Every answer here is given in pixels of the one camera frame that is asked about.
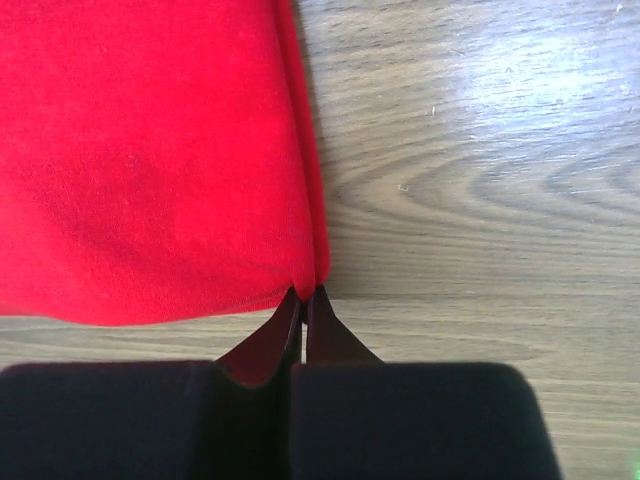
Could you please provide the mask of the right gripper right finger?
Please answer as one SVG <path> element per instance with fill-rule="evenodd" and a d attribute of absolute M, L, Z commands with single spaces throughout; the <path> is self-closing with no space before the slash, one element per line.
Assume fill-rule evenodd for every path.
<path fill-rule="evenodd" d="M 306 307 L 306 363 L 313 365 L 378 365 L 383 361 L 336 316 L 324 286 Z"/>

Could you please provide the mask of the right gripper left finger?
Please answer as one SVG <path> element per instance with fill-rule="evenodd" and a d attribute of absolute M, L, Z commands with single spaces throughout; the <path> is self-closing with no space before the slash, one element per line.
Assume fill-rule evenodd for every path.
<path fill-rule="evenodd" d="M 287 292 L 272 316 L 215 363 L 236 383 L 261 388 L 301 358 L 302 302 Z"/>

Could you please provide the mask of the red t shirt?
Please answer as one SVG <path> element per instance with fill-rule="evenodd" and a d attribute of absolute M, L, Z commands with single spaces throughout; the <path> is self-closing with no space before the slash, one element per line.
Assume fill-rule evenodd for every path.
<path fill-rule="evenodd" d="M 1 5 L 1 311 L 121 326 L 328 277 L 288 1 Z"/>

